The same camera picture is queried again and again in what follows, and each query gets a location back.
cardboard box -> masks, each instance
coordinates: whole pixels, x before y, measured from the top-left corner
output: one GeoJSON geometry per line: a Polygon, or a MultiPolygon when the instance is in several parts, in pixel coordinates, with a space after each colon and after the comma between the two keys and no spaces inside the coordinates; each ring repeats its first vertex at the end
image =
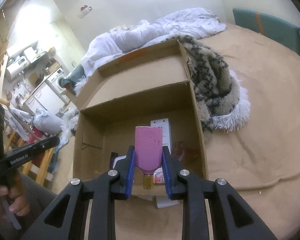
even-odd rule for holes
{"type": "MultiPolygon", "coordinates": [[[[171,40],[131,52],[95,71],[76,101],[80,115],[74,177],[97,178],[109,170],[111,152],[126,155],[134,145],[136,126],[168,118],[172,145],[184,142],[200,152],[201,161],[184,168],[206,178],[202,128],[186,62],[182,45],[171,40]]],[[[137,168],[132,193],[166,194],[164,185],[143,189],[137,168]]]]}

white bedding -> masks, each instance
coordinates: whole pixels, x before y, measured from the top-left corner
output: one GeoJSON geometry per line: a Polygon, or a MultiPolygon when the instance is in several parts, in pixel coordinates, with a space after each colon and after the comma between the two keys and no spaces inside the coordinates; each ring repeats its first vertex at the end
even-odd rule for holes
{"type": "Polygon", "coordinates": [[[152,23],[141,20],[127,31],[103,33],[97,36],[81,59],[84,73],[90,77],[101,65],[134,49],[147,47],[176,34],[189,34],[202,39],[222,32],[226,25],[204,8],[190,8],[171,13],[152,23]]]}

furry blanket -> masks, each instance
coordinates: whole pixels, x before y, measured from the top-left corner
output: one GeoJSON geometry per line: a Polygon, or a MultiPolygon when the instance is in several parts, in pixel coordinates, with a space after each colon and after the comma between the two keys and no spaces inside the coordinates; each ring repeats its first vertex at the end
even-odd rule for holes
{"type": "Polygon", "coordinates": [[[177,36],[188,53],[188,68],[200,110],[204,132],[216,128],[235,130],[250,115],[247,90],[241,88],[234,71],[223,57],[190,35],[177,36]]]}

orange tape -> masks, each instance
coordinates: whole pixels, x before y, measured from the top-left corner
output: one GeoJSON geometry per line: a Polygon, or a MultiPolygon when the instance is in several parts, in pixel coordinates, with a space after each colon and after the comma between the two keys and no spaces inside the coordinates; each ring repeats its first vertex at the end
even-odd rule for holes
{"type": "Polygon", "coordinates": [[[258,13],[258,12],[256,12],[256,19],[257,19],[257,22],[258,22],[260,33],[264,36],[265,35],[265,31],[264,31],[263,26],[261,24],[260,13],[258,13]]]}

gray pants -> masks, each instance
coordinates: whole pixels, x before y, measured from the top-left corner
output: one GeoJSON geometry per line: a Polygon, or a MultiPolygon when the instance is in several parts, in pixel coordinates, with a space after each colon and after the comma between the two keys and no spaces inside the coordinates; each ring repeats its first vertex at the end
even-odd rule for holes
{"type": "Polygon", "coordinates": [[[0,226],[0,233],[6,240],[17,240],[38,218],[41,212],[56,197],[45,187],[40,186],[34,180],[24,174],[20,174],[26,199],[30,205],[30,212],[24,217],[17,217],[22,229],[17,231],[12,224],[0,226]]]}

